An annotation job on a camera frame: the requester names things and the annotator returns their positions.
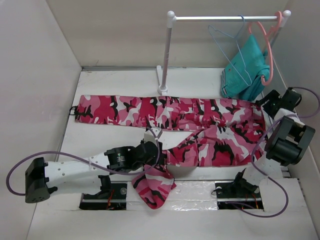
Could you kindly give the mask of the pink camouflage trousers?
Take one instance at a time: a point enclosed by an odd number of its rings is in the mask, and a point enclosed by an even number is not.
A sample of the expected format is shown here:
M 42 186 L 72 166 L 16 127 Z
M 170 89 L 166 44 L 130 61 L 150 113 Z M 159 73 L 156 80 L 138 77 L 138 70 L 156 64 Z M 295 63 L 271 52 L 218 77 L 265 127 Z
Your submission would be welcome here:
M 264 153 L 266 123 L 262 109 L 245 100 L 82 95 L 70 113 L 76 122 L 84 124 L 189 133 L 177 146 L 164 150 L 158 164 L 147 164 L 144 173 L 131 182 L 153 210 L 164 205 L 176 186 L 168 166 L 243 166 Z

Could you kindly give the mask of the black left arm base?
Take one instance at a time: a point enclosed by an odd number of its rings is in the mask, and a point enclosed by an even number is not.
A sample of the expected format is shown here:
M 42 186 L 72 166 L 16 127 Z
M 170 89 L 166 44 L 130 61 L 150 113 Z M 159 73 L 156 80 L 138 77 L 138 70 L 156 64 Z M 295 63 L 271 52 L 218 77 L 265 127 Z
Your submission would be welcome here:
M 128 183 L 124 181 L 112 182 L 111 191 L 105 196 L 98 194 L 82 194 L 79 208 L 87 211 L 122 211 L 127 209 Z

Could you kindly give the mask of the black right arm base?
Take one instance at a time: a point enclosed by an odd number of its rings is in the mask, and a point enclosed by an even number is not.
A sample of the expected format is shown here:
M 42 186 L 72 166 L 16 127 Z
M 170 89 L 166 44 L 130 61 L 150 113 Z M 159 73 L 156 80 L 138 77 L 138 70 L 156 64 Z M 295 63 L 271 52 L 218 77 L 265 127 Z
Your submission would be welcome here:
M 211 195 L 217 199 L 217 207 L 219 210 L 263 210 L 263 202 L 261 194 L 250 191 L 231 190 L 229 186 L 231 182 L 218 181 L 215 182 L 215 188 L 211 191 Z

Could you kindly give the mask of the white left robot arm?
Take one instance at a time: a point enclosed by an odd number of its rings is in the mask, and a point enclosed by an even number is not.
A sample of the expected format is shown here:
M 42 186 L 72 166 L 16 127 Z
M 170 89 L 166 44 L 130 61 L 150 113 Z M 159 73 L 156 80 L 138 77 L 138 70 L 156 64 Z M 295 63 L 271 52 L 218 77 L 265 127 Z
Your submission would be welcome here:
M 139 168 L 156 164 L 161 153 L 161 142 L 143 140 L 136 147 L 112 148 L 87 158 L 71 155 L 66 162 L 46 162 L 40 156 L 25 171 L 25 202 L 35 204 L 69 193 L 107 198 L 111 175 L 136 175 Z

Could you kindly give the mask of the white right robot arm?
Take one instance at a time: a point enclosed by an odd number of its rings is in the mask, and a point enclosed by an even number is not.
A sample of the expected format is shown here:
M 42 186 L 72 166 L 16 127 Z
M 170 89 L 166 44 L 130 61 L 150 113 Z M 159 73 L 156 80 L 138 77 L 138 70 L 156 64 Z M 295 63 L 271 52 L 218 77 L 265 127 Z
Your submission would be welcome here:
M 296 87 L 289 87 L 284 95 L 272 90 L 256 104 L 273 119 L 275 128 L 266 141 L 265 155 L 251 166 L 238 172 L 230 184 L 230 191 L 237 197 L 254 193 L 261 181 L 266 179 L 275 166 L 296 165 L 304 156 L 316 130 L 301 121 L 294 109 L 301 103 L 302 95 Z

